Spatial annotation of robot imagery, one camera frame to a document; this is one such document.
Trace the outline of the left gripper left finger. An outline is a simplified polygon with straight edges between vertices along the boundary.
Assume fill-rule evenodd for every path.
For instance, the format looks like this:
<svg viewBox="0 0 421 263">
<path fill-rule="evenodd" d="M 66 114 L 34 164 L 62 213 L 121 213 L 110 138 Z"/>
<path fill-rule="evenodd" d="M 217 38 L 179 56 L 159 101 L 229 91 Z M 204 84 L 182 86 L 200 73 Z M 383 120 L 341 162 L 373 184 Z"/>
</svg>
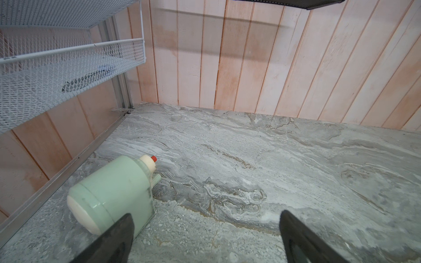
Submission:
<svg viewBox="0 0 421 263">
<path fill-rule="evenodd" d="M 134 222 L 125 214 L 71 263 L 127 263 L 134 239 Z"/>
</svg>

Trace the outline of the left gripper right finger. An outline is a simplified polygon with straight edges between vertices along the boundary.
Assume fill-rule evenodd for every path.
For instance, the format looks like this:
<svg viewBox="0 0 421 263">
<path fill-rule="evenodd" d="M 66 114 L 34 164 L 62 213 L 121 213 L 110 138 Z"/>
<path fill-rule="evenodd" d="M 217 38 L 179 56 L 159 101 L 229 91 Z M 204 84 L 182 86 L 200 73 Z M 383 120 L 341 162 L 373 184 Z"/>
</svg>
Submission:
<svg viewBox="0 0 421 263">
<path fill-rule="evenodd" d="M 279 229 L 289 263 L 347 262 L 288 210 L 281 212 Z"/>
</svg>

